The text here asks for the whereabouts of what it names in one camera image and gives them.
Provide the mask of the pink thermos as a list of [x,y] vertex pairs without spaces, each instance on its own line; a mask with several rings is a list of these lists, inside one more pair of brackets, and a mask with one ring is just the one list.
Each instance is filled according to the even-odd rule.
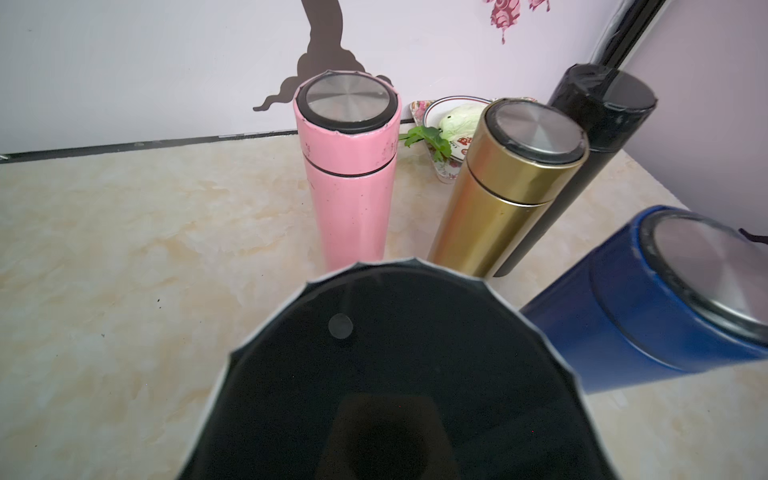
[[382,260],[399,95],[367,73],[329,70],[299,86],[293,109],[326,269]]

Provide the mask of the gold thermos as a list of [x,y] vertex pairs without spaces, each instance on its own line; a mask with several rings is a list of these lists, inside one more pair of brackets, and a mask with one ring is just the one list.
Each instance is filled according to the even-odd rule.
[[560,110],[503,98],[482,112],[429,262],[492,277],[589,156],[586,132]]

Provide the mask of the blue thermos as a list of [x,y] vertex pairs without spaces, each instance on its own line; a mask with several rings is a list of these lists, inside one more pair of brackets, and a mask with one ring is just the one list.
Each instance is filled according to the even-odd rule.
[[641,211],[522,308],[588,393],[767,357],[767,249],[691,211]]

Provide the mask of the white thermos black lid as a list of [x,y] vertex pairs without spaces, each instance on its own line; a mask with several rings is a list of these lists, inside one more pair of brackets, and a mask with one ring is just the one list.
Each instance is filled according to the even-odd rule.
[[615,479],[580,381],[472,278],[418,259],[307,283],[229,355],[182,479]]

